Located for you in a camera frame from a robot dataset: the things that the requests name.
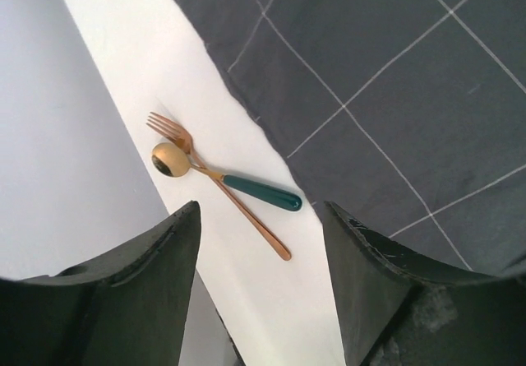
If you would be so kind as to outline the gold fork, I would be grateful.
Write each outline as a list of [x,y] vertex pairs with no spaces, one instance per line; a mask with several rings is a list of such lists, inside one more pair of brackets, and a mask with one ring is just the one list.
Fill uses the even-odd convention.
[[[155,112],[150,112],[147,119],[147,125],[153,128],[161,136],[167,138],[179,148],[181,148],[199,167],[206,169],[205,162],[196,153],[191,134],[182,125],[175,123],[173,120]],[[263,238],[277,252],[277,254],[283,260],[290,261],[292,258],[292,253],[288,250],[286,245],[270,229],[268,229],[266,225],[263,224],[259,218],[255,216],[251,210],[222,183],[221,180],[214,179],[214,183],[254,225],[254,227],[261,233]]]

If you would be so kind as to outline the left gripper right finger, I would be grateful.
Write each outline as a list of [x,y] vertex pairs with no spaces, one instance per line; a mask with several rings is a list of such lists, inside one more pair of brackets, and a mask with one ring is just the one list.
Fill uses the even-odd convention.
[[522,365],[525,260],[466,271],[325,206],[325,251],[348,365]]

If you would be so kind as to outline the gold spoon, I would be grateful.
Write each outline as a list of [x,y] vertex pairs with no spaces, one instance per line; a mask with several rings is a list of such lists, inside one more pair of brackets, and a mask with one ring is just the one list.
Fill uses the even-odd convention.
[[227,187],[286,211],[296,212],[302,208],[302,199],[295,193],[236,175],[198,167],[180,148],[169,142],[156,145],[151,152],[151,160],[155,168],[168,177],[180,178],[194,169]]

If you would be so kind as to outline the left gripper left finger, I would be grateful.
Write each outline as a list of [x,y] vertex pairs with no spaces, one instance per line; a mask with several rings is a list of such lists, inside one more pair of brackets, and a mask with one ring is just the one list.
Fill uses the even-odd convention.
[[188,202],[56,276],[2,280],[2,364],[178,364],[200,243]]

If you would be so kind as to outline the dark grey checked cloth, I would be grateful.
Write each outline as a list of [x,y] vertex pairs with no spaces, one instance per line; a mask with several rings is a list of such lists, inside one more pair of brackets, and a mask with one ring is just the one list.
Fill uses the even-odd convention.
[[174,0],[316,211],[525,269],[525,0]]

